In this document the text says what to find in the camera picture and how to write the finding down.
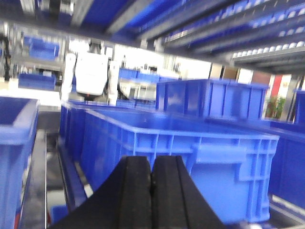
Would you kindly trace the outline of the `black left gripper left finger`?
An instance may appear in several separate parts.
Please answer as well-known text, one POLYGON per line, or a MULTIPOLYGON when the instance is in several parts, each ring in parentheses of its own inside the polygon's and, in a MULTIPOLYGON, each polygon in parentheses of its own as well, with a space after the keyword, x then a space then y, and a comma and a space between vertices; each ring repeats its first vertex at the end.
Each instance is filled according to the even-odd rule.
POLYGON ((53 229, 152 228, 151 169, 144 156, 124 156, 109 177, 53 229))

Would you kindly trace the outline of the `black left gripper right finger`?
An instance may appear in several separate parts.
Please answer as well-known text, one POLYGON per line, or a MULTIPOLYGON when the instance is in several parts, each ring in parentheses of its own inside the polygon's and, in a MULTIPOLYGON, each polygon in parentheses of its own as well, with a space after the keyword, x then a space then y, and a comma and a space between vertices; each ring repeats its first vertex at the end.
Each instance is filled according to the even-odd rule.
POLYGON ((152 228, 224 229, 181 156, 158 156, 152 170, 152 228))

